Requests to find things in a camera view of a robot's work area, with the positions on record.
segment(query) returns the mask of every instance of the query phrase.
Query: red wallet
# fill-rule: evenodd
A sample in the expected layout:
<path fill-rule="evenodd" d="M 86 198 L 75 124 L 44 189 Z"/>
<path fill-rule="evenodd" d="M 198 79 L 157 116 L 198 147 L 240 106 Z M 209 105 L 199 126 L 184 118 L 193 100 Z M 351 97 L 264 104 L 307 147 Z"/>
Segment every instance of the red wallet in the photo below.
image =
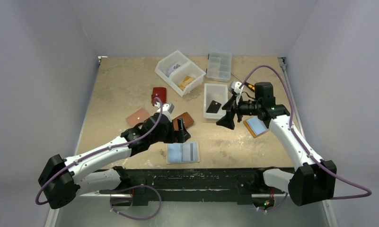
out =
<path fill-rule="evenodd" d="M 165 87 L 154 87 L 152 92 L 152 104 L 154 105 L 156 101 L 155 97 L 158 97 L 162 103 L 167 101 L 167 89 Z"/>

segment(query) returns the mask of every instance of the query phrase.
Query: table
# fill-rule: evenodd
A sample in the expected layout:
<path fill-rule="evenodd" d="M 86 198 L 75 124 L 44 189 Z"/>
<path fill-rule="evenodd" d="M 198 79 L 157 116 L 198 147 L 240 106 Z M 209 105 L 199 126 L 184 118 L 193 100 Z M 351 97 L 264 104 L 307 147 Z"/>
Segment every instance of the table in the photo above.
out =
<path fill-rule="evenodd" d="M 156 143 L 149 150 L 128 159 L 111 163 L 107 168 L 230 168 L 230 167 L 291 167 L 290 158 L 278 139 L 269 131 L 253 138 L 243 122 L 236 123 L 235 130 L 215 124 L 216 120 L 203 118 L 204 84 L 191 93 L 180 97 L 165 83 L 154 69 L 163 57 L 143 58 L 103 58 L 97 74 L 96 83 L 88 106 L 86 119 L 81 132 L 77 154 L 103 145 L 121 132 L 130 128 L 125 118 L 140 108 L 151 115 L 157 110 L 151 105 L 153 87 L 167 88 L 167 101 L 175 106 L 172 117 L 189 112 L 195 125 L 188 129 L 192 135 L 189 141 L 199 143 L 200 162 L 187 164 L 167 164 L 167 145 Z M 206 71 L 207 57 L 189 57 Z M 231 72 L 244 79 L 256 66 L 267 64 L 281 72 L 277 57 L 234 56 Z M 269 69 L 258 69 L 248 80 L 249 83 L 268 81 L 273 84 L 277 104 L 289 109 L 285 91 L 277 76 Z M 208 80 L 203 83 L 228 84 Z"/>

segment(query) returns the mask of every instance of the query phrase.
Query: white wall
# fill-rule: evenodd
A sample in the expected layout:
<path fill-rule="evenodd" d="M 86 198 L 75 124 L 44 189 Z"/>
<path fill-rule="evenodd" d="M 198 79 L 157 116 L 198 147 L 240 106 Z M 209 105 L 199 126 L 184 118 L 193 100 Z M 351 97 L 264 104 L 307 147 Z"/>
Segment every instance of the white wall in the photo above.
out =
<path fill-rule="evenodd" d="M 0 0 L 0 226 L 43 226 L 37 179 L 73 154 L 97 56 L 67 0 Z"/>
<path fill-rule="evenodd" d="M 319 0 L 288 55 L 308 141 L 368 198 L 334 201 L 341 226 L 379 226 L 379 0 Z M 361 193 L 337 181 L 335 195 Z"/>
<path fill-rule="evenodd" d="M 285 56 L 317 0 L 71 0 L 98 55 Z"/>

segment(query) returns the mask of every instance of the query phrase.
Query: storage box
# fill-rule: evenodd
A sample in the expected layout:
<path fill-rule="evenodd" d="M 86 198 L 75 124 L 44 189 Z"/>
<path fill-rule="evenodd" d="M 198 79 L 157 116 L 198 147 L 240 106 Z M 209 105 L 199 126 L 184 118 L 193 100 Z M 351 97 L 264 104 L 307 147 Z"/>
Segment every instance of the storage box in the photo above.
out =
<path fill-rule="evenodd" d="M 180 96 L 188 94 L 196 86 L 202 84 L 203 77 L 206 74 L 180 51 L 175 51 L 159 61 L 154 71 Z M 184 90 L 181 90 L 178 84 L 183 82 L 187 76 L 195 78 L 195 80 L 188 84 Z"/>
<path fill-rule="evenodd" d="M 231 79 L 231 61 L 231 53 L 211 52 L 206 77 L 216 81 L 229 82 Z"/>
<path fill-rule="evenodd" d="M 217 113 L 206 113 L 212 101 L 221 103 L 221 107 L 228 102 L 228 88 L 225 84 L 204 84 L 203 117 L 208 119 L 220 119 L 226 111 L 221 107 Z"/>

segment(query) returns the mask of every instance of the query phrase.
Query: yellow and black screwdriver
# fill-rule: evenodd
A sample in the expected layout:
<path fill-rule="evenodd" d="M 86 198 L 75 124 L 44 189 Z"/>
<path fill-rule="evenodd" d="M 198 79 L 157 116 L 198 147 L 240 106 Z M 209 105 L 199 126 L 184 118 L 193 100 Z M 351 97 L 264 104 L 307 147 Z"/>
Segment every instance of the yellow and black screwdriver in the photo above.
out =
<path fill-rule="evenodd" d="M 243 82 L 243 80 L 241 80 L 240 78 L 238 78 L 237 76 L 235 76 L 234 74 L 231 73 L 231 75 L 235 78 L 237 78 L 239 81 Z M 251 89 L 251 91 L 255 92 L 255 86 L 253 86 L 252 84 L 248 83 L 248 82 L 245 82 L 245 86 L 247 86 L 249 89 Z"/>

